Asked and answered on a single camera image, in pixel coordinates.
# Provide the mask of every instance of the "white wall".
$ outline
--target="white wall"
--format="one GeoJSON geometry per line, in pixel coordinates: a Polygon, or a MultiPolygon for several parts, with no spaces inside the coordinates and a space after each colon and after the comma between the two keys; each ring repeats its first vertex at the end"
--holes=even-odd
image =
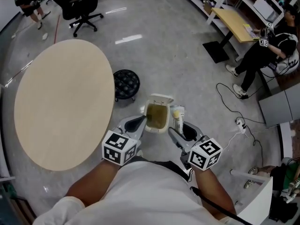
{"type": "Polygon", "coordinates": [[[19,11],[15,0],[0,0],[0,31],[19,11]]]}

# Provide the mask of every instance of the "polished concrete floor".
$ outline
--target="polished concrete floor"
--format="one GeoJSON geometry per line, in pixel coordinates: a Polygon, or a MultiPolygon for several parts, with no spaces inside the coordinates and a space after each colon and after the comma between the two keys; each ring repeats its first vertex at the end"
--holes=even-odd
{"type": "MultiPolygon", "coordinates": [[[[0,77],[2,84],[6,84],[28,62],[54,43],[57,24],[56,42],[73,38],[72,29],[68,27],[70,21],[62,18],[60,7],[53,2],[42,7],[52,11],[44,22],[49,38],[42,41],[43,33],[37,30],[35,24],[30,25],[29,18],[24,18],[20,32],[9,48],[0,77]]],[[[109,128],[126,116],[139,114],[148,95],[160,93],[172,95],[174,104],[185,106],[186,121],[198,126],[225,147],[239,131],[234,123],[238,114],[225,108],[215,86],[224,83],[231,87],[233,82],[240,83],[243,76],[235,79],[226,71],[225,63],[215,64],[202,46],[202,43],[221,41],[224,37],[218,29],[206,24],[206,16],[187,0],[100,0],[95,12],[105,15],[103,19],[93,20],[98,32],[83,26],[77,39],[98,46],[107,56],[113,72],[131,69],[141,80],[134,103],[120,101],[114,105],[109,128]],[[118,8],[126,9],[106,14],[118,8]],[[115,41],[139,34],[141,39],[115,44],[115,41]]],[[[225,49],[232,58],[229,63],[236,65],[234,50],[229,45],[225,49]]],[[[48,171],[33,163],[22,149],[14,125],[15,95],[24,72],[17,75],[2,94],[2,139],[11,172],[16,176],[13,185],[18,195],[25,197],[39,215],[50,209],[72,183],[100,162],[101,147],[98,146],[82,164],[64,172],[48,171]]],[[[259,86],[261,81],[257,76],[249,92],[254,92],[259,86]]],[[[219,90],[231,109],[242,112],[245,117],[263,120],[256,96],[237,100],[226,88],[220,87],[219,90]]],[[[250,121],[247,125],[253,133],[266,129],[263,124],[250,121]]],[[[232,139],[219,163],[212,168],[234,202],[251,194],[251,191],[244,190],[245,181],[232,177],[229,171],[238,169],[247,172],[255,165],[262,165],[261,148],[258,144],[253,146],[249,131],[247,135],[249,138],[239,134],[232,139]]],[[[264,165],[278,165],[280,148],[277,129],[270,128],[254,135],[262,143],[264,165]]],[[[156,135],[145,132],[141,148],[147,159],[171,160],[181,165],[180,150],[167,133],[156,135]]]]}

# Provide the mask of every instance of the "black pants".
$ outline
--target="black pants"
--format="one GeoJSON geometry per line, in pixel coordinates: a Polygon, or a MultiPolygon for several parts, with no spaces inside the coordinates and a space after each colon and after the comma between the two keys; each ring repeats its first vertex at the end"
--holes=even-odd
{"type": "Polygon", "coordinates": [[[241,85],[247,91],[255,79],[256,72],[273,62],[274,53],[267,47],[261,47],[259,43],[254,44],[245,54],[242,62],[235,68],[237,74],[246,72],[246,76],[241,85]]]}
{"type": "Polygon", "coordinates": [[[171,161],[168,161],[168,162],[148,161],[148,160],[144,159],[143,157],[135,156],[124,166],[126,166],[127,164],[130,164],[130,163],[140,162],[140,161],[154,163],[154,164],[166,167],[166,168],[170,169],[171,171],[173,171],[174,173],[177,173],[179,176],[183,177],[183,179],[185,181],[188,181],[188,179],[189,179],[188,175],[180,167],[178,167],[174,162],[171,162],[171,161]]]}

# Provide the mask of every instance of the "wooden desk surface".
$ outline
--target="wooden desk surface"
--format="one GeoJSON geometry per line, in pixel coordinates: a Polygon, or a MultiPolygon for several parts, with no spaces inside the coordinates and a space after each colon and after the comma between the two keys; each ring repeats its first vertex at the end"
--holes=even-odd
{"type": "Polygon", "coordinates": [[[243,26],[247,22],[236,11],[222,8],[212,8],[212,11],[222,20],[240,43],[254,41],[243,26]]]}
{"type": "Polygon", "coordinates": [[[73,168],[100,144],[113,104],[113,73],[102,51],[78,39],[54,44],[20,82],[15,98],[20,144],[43,168],[73,168]]]}

